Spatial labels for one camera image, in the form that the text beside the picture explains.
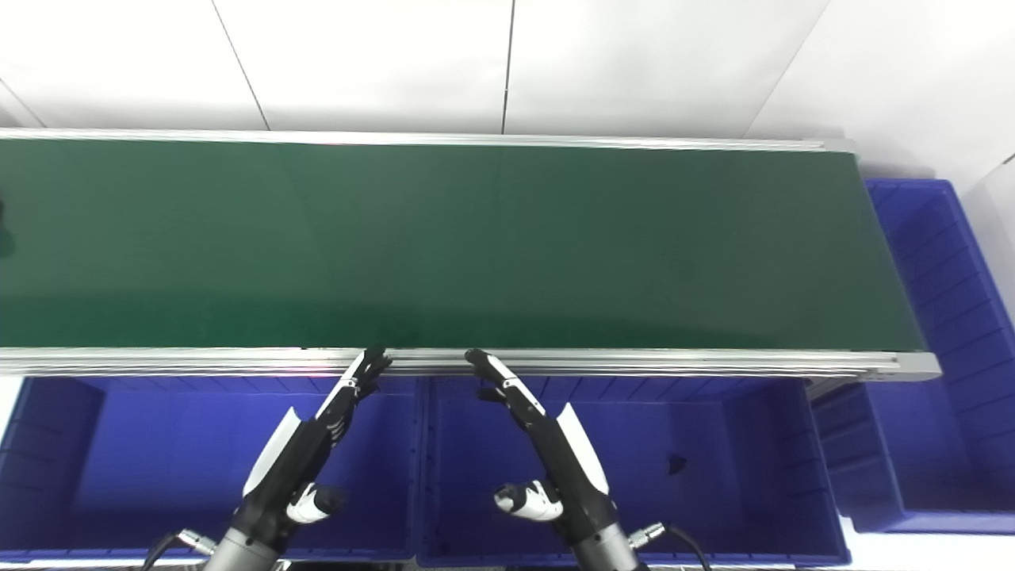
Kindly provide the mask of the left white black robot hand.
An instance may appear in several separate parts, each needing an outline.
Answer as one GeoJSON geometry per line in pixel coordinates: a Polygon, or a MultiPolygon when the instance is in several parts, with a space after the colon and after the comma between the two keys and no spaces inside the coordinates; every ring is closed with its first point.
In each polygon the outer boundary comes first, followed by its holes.
{"type": "Polygon", "coordinates": [[[244,482],[242,503],[213,559],[236,568],[272,566],[294,531],[337,511],[342,493],[316,479],[351,426],[355,409],[377,389],[392,364],[384,347],[369,347],[345,369],[312,418],[289,408],[244,482]]]}

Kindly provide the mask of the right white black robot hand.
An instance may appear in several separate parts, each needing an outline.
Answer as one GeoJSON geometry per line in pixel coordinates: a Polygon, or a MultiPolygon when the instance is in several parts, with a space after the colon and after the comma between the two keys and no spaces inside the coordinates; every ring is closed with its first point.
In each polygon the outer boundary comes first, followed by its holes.
{"type": "Polygon", "coordinates": [[[495,355],[470,348],[465,358],[480,378],[493,385],[482,390],[483,397],[507,408],[545,470],[544,478],[501,485],[494,492],[497,508],[518,518],[551,523],[570,548],[622,541],[619,511],[573,406],[566,404],[557,416],[549,415],[495,355]]]}

